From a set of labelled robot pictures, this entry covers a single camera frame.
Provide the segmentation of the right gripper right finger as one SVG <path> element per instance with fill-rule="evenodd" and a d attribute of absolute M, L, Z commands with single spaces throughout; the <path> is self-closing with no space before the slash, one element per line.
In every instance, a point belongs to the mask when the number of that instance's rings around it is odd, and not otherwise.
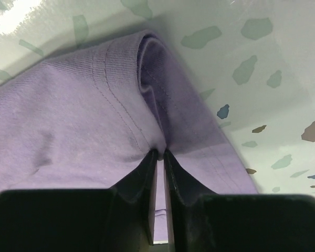
<path fill-rule="evenodd" d="M 315 198 L 223 195 L 164 152 L 170 251 L 315 251 Z"/>

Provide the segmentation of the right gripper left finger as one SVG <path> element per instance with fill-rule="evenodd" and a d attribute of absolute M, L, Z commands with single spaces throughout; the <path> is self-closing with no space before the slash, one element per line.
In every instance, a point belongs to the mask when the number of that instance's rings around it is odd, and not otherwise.
<path fill-rule="evenodd" d="M 108 189 L 0 193 L 0 251 L 148 251 L 156 150 Z"/>

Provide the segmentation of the purple t shirt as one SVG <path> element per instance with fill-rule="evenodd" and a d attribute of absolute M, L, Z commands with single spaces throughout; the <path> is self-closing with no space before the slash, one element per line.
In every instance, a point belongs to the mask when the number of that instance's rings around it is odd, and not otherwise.
<path fill-rule="evenodd" d="M 0 86 L 0 193 L 108 189 L 152 150 L 157 163 L 170 151 L 217 194 L 256 193 L 211 111 L 150 31 L 44 60 Z"/>

